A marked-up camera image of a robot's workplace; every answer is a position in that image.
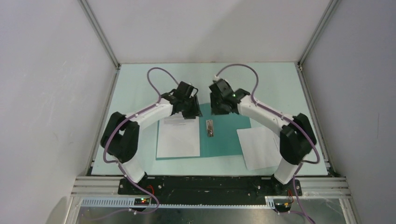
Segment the teal plastic folder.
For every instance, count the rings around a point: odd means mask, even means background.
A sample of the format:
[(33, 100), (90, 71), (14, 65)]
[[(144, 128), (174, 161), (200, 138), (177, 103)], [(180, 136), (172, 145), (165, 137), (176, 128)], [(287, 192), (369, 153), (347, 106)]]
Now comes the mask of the teal plastic folder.
[[(209, 103), (200, 104), (202, 117), (199, 118), (200, 156), (218, 157), (229, 155), (241, 155), (237, 130), (251, 128), (250, 119), (238, 114), (212, 115)], [(213, 120), (214, 136), (208, 137), (206, 123), (208, 119)]]

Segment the white paper sheet stack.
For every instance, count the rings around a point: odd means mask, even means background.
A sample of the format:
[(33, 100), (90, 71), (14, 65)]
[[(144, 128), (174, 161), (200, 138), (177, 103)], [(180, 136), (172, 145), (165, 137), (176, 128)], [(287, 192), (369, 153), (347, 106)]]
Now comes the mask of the white paper sheet stack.
[(261, 126), (237, 130), (247, 170), (277, 167), (282, 159), (280, 140), (270, 129)]

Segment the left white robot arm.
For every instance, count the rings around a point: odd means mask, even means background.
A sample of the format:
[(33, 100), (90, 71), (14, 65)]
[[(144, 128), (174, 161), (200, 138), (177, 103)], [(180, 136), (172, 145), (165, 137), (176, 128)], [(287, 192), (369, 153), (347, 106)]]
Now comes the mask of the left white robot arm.
[(135, 158), (140, 132), (157, 121), (180, 113), (184, 119), (202, 115), (198, 102), (198, 88), (180, 82), (177, 88), (159, 95), (153, 104), (129, 115), (114, 112), (100, 140), (103, 161), (117, 164), (124, 177), (130, 181), (130, 189), (143, 194), (148, 188), (146, 172)]

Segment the printed white paper sheet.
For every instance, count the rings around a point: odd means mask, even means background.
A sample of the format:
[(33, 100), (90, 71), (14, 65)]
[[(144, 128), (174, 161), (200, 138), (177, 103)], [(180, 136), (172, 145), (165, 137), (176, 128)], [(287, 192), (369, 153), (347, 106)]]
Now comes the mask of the printed white paper sheet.
[(199, 118), (185, 119), (181, 113), (161, 119), (157, 132), (157, 160), (200, 156)]

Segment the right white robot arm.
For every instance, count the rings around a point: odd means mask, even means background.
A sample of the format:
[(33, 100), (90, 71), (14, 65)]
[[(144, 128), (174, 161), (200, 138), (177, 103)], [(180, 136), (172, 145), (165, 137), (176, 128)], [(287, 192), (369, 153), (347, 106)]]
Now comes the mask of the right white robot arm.
[(284, 195), (301, 165), (307, 162), (305, 157), (310, 152), (318, 154), (308, 117), (276, 110), (257, 100), (253, 93), (233, 90), (222, 78), (215, 78), (209, 89), (212, 114), (234, 113), (262, 125), (237, 130), (245, 165), (248, 170), (276, 167), (271, 187), (277, 195)]

